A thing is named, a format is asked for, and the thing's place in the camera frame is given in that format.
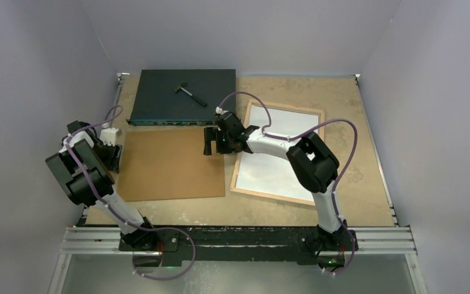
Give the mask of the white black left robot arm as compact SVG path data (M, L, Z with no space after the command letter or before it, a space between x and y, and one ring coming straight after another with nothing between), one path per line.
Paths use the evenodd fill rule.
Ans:
M132 249L153 249L160 242L154 226L114 188L111 173L119 170L122 147L106 144L104 134L88 122L71 122L67 130L60 150L45 160L66 196L76 205L105 213L120 228L121 241Z

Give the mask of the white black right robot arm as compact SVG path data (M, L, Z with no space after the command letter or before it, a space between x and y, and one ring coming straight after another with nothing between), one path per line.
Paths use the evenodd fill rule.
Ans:
M212 154L211 143L219 154L266 154L289 162L299 184L311 192L318 215L319 241L326 249L348 246L357 249L354 232L340 213L336 188L348 168L340 166L336 155L316 131L330 123L322 122L296 135L267 131L272 124L245 127L231 111L216 109L215 125L204 129L205 156Z

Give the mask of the black hammer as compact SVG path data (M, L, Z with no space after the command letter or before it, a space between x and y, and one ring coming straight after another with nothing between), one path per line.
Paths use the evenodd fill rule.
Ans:
M199 98L197 95L192 94L188 89L187 89L188 83L181 83L179 86L176 87L174 90L175 93L178 92L184 92L186 95L188 95L191 99L193 99L197 104L200 106L206 108L208 106L208 103L204 101L203 99Z

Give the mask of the dark network switch box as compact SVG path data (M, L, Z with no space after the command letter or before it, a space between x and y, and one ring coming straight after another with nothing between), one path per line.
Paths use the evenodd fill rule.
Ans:
M181 83L208 103L197 104L184 92L174 90ZM131 126L213 126L215 108L236 91L234 69L145 69L141 71Z

